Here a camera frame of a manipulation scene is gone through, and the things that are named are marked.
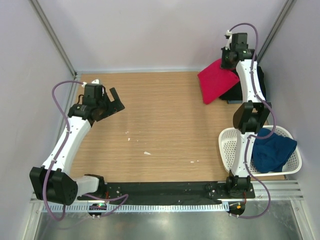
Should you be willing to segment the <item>red t shirt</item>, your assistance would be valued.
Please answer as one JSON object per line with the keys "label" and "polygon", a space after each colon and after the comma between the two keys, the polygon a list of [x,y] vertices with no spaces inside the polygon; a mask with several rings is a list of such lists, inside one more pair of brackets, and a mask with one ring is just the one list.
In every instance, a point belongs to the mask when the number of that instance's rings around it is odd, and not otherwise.
{"label": "red t shirt", "polygon": [[221,68],[219,58],[197,74],[203,103],[208,105],[225,94],[237,83],[239,77],[229,69]]}

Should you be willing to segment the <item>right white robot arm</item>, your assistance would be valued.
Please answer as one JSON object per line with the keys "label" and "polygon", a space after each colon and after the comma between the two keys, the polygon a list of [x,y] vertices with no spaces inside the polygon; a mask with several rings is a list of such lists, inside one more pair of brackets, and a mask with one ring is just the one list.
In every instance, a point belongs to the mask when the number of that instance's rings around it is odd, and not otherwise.
{"label": "right white robot arm", "polygon": [[222,48],[221,68],[235,69],[241,85],[242,104],[233,115],[236,131],[235,156],[225,183],[218,189],[226,198],[243,198],[253,192],[250,172],[253,146],[270,113],[270,105],[261,91],[256,52],[247,43],[247,33],[227,31]]}

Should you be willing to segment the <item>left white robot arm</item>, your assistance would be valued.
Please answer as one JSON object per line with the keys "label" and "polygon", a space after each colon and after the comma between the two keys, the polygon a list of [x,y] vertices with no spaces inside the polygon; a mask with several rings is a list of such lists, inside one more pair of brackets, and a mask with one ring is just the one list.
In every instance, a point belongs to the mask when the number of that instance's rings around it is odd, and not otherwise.
{"label": "left white robot arm", "polygon": [[84,93],[73,104],[66,120],[65,129],[49,157],[42,166],[33,167],[29,173],[33,191],[37,199],[70,206],[77,198],[89,194],[95,200],[101,200],[107,193],[104,177],[85,174],[73,179],[70,171],[79,147],[95,122],[108,118],[125,106],[112,87],[109,98],[106,88],[94,80],[83,83]]}

